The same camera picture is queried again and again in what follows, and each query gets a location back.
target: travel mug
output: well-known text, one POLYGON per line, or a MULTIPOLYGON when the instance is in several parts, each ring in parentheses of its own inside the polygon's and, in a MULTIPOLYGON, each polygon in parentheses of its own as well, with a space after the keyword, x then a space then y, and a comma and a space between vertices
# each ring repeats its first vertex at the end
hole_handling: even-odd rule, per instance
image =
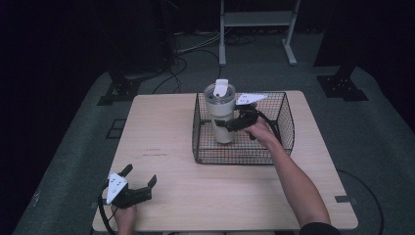
POLYGON ((234 141, 235 132, 229 132, 225 127, 217 126, 215 121, 227 121, 234 118, 235 87, 229 84, 227 79, 218 79, 205 89, 204 94, 215 140, 221 144, 234 141))

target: table top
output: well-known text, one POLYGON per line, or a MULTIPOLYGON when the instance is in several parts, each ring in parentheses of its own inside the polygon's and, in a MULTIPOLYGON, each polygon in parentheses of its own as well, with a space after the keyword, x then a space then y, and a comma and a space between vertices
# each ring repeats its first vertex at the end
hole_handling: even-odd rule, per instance
MULTIPOLYGON (((291 157, 311 178, 339 229, 357 226, 346 192, 300 91, 286 91, 296 128, 291 157)), ((131 106, 111 172, 132 164, 129 188, 153 199, 138 207, 137 231, 254 231, 300 229, 273 165, 196 164, 192 125, 196 93, 139 95, 131 106)), ((114 220, 111 226, 116 227, 114 220)), ((93 228, 106 230, 97 211, 93 228)))

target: dark background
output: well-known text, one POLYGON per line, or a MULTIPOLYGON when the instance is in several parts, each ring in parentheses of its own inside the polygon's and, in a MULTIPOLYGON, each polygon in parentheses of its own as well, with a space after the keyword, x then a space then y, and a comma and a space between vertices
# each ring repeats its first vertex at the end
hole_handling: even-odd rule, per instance
MULTIPOLYGON (((168 8, 173 31, 218 30, 218 0, 171 2, 178 7, 168 8)), ((238 9, 239 1, 226 2, 229 11, 238 9)), ((241 6, 246 11, 283 10, 292 3, 241 1, 241 6)), ((108 70, 108 64, 120 71, 162 70, 168 45, 166 51, 165 38, 160 36, 165 24, 148 0, 2 0, 0 4, 0 171, 6 178, 0 188, 0 226, 11 233, 95 79, 108 70), (138 4, 141 8, 129 13, 147 17, 125 19, 126 10, 115 2, 138 4), (130 30, 135 24, 141 31, 130 30), (159 46, 147 46, 149 40, 159 46)), ((326 29, 315 66, 337 66, 353 58, 376 78, 414 129, 414 14, 409 0, 302 0, 296 31, 326 29)))

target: black sleeve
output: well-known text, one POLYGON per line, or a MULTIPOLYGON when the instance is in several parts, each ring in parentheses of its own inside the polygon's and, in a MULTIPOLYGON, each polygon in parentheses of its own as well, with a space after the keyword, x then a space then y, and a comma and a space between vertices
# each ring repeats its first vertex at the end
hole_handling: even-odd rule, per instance
POLYGON ((330 224, 312 222, 301 228, 300 235, 341 235, 341 233, 330 224))

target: black wire basket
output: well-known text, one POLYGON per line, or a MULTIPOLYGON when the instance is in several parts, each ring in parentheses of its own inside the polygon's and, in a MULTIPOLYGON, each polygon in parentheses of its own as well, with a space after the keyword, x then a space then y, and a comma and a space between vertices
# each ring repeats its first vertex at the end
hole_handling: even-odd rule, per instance
MULTIPOLYGON (((284 149, 293 151, 295 129, 293 116, 285 92, 262 92, 267 98, 257 103, 256 109, 264 113, 278 130, 284 149)), ((235 140, 228 144, 216 142, 210 115, 203 93, 196 96, 193 119, 192 149, 195 161, 202 165, 272 165, 269 152, 244 131, 235 133, 235 140)))

